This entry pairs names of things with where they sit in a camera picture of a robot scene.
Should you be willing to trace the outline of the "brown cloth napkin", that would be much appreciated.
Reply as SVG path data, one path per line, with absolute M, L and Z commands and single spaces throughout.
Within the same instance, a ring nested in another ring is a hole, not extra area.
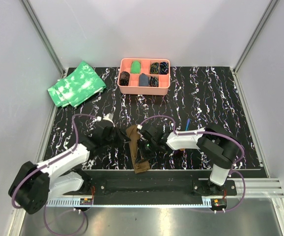
M 143 173 L 150 170 L 150 164 L 148 161 L 144 161 L 142 163 L 135 162 L 136 159 L 141 156 L 138 151 L 138 140 L 141 136 L 138 133 L 137 125 L 135 124 L 128 127 L 126 129 L 126 135 L 128 138 L 130 138 L 129 148 L 135 174 Z

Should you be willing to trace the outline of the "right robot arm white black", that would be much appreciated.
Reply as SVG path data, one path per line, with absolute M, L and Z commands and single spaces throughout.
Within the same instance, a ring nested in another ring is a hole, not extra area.
M 239 141 L 225 129 L 216 124 L 198 130 L 161 131 L 154 126 L 137 126 L 141 134 L 138 141 L 139 162 L 154 157 L 157 153 L 169 150 L 197 149 L 203 152 L 212 162 L 208 189 L 219 195 L 226 188 L 225 181 L 233 169 L 236 157 L 244 156 L 244 148 Z

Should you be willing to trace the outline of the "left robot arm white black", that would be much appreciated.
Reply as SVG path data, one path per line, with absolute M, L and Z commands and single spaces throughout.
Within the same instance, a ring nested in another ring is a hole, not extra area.
M 63 194 L 87 194 L 91 191 L 91 177 L 76 166 L 106 147 L 128 142 L 130 138 L 123 130 L 108 121 L 99 122 L 91 134 L 79 136 L 76 145 L 65 152 L 37 164 L 24 163 L 8 190 L 12 204 L 35 214 L 47 201 Z

